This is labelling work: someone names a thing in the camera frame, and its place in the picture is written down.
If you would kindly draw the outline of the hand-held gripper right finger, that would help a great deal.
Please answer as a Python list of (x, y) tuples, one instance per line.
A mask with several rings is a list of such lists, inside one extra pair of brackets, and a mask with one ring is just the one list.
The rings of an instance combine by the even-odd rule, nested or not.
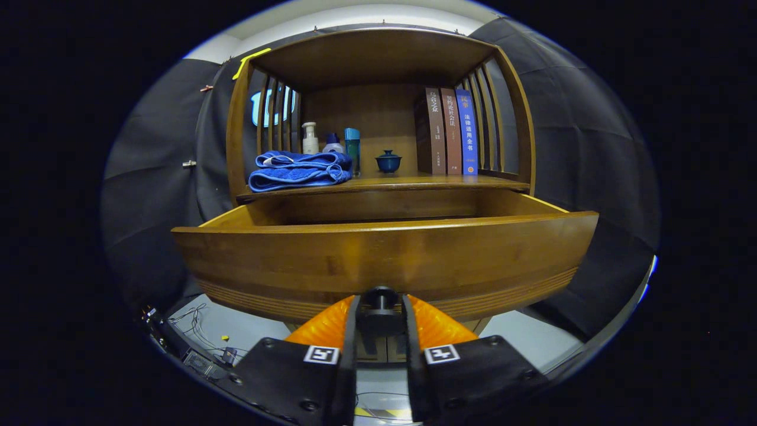
[(549, 379), (505, 338), (478, 337), (430, 303), (405, 294), (406, 367), (413, 420), (503, 424)]

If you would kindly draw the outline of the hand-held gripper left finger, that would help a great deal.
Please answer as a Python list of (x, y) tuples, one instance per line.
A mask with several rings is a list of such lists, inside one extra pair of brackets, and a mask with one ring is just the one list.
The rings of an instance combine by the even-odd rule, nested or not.
[(261, 339), (216, 385), (261, 425), (351, 425), (360, 296), (348, 298), (341, 346)]

